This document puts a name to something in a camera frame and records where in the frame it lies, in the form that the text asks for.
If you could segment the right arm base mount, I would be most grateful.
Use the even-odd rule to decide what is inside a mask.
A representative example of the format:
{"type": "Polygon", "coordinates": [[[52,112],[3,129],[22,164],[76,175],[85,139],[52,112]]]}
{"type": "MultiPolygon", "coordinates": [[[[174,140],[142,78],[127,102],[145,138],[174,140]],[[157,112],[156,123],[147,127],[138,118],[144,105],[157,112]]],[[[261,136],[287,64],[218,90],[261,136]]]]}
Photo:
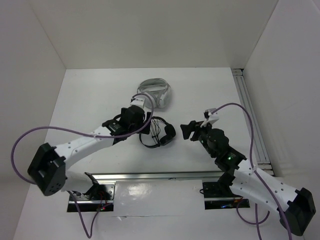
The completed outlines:
{"type": "Polygon", "coordinates": [[[231,192],[229,188],[219,180],[205,180],[199,193],[204,197],[205,210],[222,210],[250,208],[249,200],[231,192]]]}

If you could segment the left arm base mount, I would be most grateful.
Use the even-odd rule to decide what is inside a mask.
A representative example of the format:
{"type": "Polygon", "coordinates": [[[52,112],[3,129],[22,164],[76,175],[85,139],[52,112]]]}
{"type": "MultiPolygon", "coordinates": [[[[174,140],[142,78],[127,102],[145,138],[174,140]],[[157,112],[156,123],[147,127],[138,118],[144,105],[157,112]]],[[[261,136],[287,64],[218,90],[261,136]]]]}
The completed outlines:
{"type": "Polygon", "coordinates": [[[89,172],[77,179],[69,192],[67,211],[72,212],[112,212],[116,185],[114,181],[98,181],[89,172]]]}

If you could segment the aluminium side rail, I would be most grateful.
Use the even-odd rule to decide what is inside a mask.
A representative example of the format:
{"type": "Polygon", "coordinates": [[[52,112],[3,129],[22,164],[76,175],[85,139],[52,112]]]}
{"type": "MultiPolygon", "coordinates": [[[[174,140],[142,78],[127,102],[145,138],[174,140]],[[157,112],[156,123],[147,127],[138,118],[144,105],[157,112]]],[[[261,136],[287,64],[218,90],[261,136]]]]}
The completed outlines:
{"type": "Polygon", "coordinates": [[[231,69],[234,83],[238,92],[240,102],[244,108],[246,108],[249,113],[252,121],[253,131],[254,131],[254,144],[253,150],[256,157],[257,165],[263,169],[265,172],[273,175],[273,167],[270,162],[270,158],[267,152],[265,142],[263,140],[257,118],[253,109],[252,101],[249,96],[248,88],[245,83],[243,69],[241,68],[232,68],[231,69]]]}

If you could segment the black wired headphones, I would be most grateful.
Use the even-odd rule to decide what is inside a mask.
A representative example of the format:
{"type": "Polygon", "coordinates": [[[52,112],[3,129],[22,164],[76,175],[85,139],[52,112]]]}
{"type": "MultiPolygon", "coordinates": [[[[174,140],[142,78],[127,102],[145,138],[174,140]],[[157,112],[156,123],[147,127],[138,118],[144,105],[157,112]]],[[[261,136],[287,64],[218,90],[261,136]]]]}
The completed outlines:
{"type": "Polygon", "coordinates": [[[153,116],[150,122],[150,133],[152,140],[154,141],[153,145],[147,145],[143,143],[142,134],[138,135],[140,143],[148,149],[155,149],[162,146],[166,146],[171,143],[176,137],[176,130],[174,126],[168,123],[164,118],[160,116],[153,116]],[[160,123],[164,125],[164,135],[161,136],[161,127],[160,123]]]}

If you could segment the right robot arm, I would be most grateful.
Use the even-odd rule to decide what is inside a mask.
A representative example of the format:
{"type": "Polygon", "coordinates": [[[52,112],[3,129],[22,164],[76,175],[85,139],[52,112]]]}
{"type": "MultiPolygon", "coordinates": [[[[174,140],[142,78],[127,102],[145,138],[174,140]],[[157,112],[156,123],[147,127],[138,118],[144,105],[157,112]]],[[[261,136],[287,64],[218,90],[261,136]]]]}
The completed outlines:
{"type": "Polygon", "coordinates": [[[242,196],[279,216],[284,228],[302,236],[316,213],[312,193],[296,189],[253,165],[242,153],[229,145],[223,130],[209,122],[191,121],[180,126],[184,140],[200,142],[223,172],[218,190],[223,196],[242,196]]]}

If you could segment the aluminium front rail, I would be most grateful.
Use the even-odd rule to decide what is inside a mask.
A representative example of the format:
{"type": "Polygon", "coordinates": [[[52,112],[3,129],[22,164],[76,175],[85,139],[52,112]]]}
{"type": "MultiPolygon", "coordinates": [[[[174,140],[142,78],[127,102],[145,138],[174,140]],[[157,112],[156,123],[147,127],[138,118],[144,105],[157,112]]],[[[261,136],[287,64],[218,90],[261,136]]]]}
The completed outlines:
{"type": "Polygon", "coordinates": [[[93,173],[97,181],[153,181],[215,179],[221,171],[146,172],[146,173],[93,173]]]}

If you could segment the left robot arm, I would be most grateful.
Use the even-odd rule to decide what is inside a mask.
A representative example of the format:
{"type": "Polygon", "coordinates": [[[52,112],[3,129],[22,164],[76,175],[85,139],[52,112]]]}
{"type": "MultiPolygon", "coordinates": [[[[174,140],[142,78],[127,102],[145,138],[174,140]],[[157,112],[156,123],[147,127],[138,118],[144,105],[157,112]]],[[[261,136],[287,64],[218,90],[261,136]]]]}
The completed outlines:
{"type": "Polygon", "coordinates": [[[72,191],[92,200],[99,193],[98,181],[88,172],[70,171],[71,166],[141,132],[148,126],[151,117],[151,112],[145,112],[139,106],[124,107],[119,115],[105,121],[90,134],[56,146],[42,144],[27,172],[44,196],[72,191]]]}

